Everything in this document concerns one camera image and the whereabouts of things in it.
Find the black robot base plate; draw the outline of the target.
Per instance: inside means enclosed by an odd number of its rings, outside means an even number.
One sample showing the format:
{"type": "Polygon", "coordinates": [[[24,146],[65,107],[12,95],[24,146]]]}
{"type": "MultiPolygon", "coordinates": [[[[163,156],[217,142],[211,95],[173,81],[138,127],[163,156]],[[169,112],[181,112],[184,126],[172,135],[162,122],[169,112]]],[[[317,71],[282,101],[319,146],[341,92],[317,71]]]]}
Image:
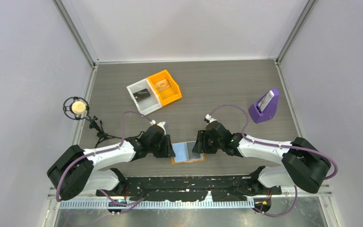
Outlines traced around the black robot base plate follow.
{"type": "Polygon", "coordinates": [[[280,187],[260,188],[251,184],[248,175],[128,177],[106,193],[137,201],[203,201],[211,195],[213,201],[243,201],[248,196],[281,195],[280,187]]]}

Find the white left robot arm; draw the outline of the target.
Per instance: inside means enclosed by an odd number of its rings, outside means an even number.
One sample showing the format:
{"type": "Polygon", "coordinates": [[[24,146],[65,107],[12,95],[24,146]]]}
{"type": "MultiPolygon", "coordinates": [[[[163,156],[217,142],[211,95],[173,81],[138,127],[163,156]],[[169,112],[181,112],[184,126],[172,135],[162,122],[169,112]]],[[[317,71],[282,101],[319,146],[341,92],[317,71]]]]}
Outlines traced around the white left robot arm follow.
{"type": "Polygon", "coordinates": [[[111,166],[145,158],[149,153],[156,158],[175,157],[170,135],[160,124],[106,147],[82,149],[72,145],[48,169],[47,177],[56,189],[58,201],[68,201],[82,192],[95,190],[120,196],[126,190],[126,183],[121,180],[121,173],[111,166]]]}

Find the orange card holder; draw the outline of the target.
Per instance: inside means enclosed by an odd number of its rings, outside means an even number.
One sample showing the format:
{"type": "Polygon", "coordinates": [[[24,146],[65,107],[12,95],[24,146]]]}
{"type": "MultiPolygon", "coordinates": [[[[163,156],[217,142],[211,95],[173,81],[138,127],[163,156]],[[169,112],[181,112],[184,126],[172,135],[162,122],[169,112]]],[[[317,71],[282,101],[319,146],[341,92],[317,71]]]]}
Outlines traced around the orange card holder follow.
{"type": "Polygon", "coordinates": [[[172,147],[175,152],[175,157],[171,157],[171,163],[173,165],[205,161],[205,155],[203,153],[202,160],[188,161],[187,142],[174,143],[172,147]]]}

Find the black credit card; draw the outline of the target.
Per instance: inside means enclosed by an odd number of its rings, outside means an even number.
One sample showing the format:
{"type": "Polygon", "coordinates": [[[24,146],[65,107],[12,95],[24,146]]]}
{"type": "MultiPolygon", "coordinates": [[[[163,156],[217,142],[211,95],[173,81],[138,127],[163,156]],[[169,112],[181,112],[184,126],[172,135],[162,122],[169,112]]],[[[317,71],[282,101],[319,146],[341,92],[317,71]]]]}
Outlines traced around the black credit card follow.
{"type": "Polygon", "coordinates": [[[193,142],[193,141],[187,142],[188,161],[195,161],[195,160],[203,159],[202,154],[193,152],[194,145],[195,145],[195,142],[193,142]]]}
{"type": "Polygon", "coordinates": [[[151,97],[151,94],[147,88],[139,90],[135,93],[133,93],[133,97],[137,102],[141,102],[147,98],[151,97]]]}

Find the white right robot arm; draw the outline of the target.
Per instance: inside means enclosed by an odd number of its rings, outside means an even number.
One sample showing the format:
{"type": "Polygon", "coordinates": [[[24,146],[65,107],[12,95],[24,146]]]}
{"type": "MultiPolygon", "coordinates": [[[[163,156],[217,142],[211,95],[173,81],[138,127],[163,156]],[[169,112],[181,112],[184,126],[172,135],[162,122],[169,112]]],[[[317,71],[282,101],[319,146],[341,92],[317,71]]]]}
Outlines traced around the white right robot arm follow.
{"type": "Polygon", "coordinates": [[[241,132],[231,133],[213,121],[205,130],[198,131],[192,151],[215,154],[219,150],[229,156],[253,157],[278,164],[260,166],[250,173],[248,187],[253,194],[263,194],[275,186],[296,186],[316,194],[331,168],[331,161],[304,138],[285,142],[262,140],[241,132]]]}

